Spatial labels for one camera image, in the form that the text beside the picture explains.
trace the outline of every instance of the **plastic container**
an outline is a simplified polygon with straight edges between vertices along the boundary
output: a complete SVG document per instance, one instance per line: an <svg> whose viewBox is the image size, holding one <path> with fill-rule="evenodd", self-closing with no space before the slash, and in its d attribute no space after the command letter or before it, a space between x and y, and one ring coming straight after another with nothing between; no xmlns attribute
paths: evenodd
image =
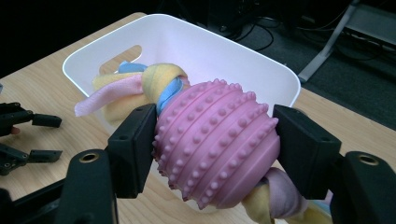
<svg viewBox="0 0 396 224"><path fill-rule="evenodd" d="M206 29L162 14L132 21L75 51L64 61L64 74L88 97L94 92L92 81L99 75L100 67L132 47L141 48L141 53L131 61L145 65L177 64L189 75L191 85L215 78L239 83L243 91L256 92L258 103L270 106L270 116L274 104L292 106L300 93L299 79L285 65ZM112 134L115 129L100 112L96 115ZM167 178L160 176L156 167L154 162L152 173L167 187ZM181 198L178 190L172 191Z"/></svg>

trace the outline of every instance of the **table surface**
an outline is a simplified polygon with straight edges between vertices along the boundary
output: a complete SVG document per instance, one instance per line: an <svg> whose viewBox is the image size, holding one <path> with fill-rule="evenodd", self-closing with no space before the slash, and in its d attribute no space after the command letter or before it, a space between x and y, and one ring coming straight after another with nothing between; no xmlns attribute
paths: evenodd
<svg viewBox="0 0 396 224"><path fill-rule="evenodd" d="M94 115L76 118L74 106L83 99L78 88L64 75L67 56L124 24L144 16L132 14L48 57L0 79L4 89L0 103L19 102L35 113L63 119L60 128L23 123L21 133L1 137L1 143L29 153L31 149L62 150L54 163L29 163L0 176L0 188L8 189L13 200L65 178L70 159L81 151L105 148L109 134ZM372 120L302 89L294 107L342 141L341 153L358 150L384 159L396 168L396 132ZM182 202L158 178L148 176L144 192L137 199L118 199L120 223L253 223L239 204L214 213L196 212Z"/></svg>

